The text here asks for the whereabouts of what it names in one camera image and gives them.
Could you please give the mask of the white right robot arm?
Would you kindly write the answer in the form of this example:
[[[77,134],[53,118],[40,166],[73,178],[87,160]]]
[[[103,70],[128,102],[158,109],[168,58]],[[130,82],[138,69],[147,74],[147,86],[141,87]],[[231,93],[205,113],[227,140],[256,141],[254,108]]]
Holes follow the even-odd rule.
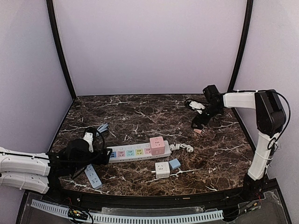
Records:
[[[185,106],[197,112],[191,127],[201,132],[209,121],[225,108],[252,109],[256,112],[258,142],[253,161],[243,180],[240,198],[250,200],[258,194],[264,183],[267,169],[276,150],[276,142],[288,126],[290,112],[285,112],[280,101],[283,95],[275,90],[231,91],[220,93],[215,85],[203,90],[205,103],[187,99]]]

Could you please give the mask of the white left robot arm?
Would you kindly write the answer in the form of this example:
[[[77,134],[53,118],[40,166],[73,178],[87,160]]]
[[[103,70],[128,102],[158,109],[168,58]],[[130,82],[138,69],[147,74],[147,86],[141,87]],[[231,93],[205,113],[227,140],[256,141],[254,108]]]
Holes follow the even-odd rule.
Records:
[[[92,143],[84,139],[70,141],[58,153],[21,153],[5,148],[0,149],[0,183],[4,186],[47,193],[60,189],[61,176],[74,177],[77,172],[90,164],[107,165],[111,149],[102,147],[91,152]]]

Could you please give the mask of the small pink charger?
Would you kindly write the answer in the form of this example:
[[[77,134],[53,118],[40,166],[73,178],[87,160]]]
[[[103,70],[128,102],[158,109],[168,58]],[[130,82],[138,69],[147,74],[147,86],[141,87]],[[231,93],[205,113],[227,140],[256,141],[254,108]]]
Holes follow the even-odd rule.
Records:
[[[202,133],[202,130],[200,130],[200,129],[194,129],[193,130],[195,133],[198,133],[198,134],[201,134]]]

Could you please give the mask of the white multicolour power strip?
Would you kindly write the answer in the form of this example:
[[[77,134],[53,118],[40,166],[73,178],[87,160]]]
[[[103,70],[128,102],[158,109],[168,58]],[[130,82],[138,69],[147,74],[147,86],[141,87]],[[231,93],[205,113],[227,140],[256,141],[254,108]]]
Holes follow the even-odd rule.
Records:
[[[164,153],[159,155],[152,155],[150,143],[108,147],[108,149],[112,149],[109,163],[142,161],[168,157],[171,155],[171,150],[168,141],[165,140],[164,143]]]

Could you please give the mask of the pink cube socket adapter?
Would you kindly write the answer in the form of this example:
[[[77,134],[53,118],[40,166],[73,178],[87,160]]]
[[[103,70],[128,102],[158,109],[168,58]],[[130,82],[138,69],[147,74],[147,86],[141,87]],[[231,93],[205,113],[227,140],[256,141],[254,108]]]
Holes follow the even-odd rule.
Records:
[[[149,139],[150,151],[152,155],[161,155],[165,152],[165,143],[162,136]]]

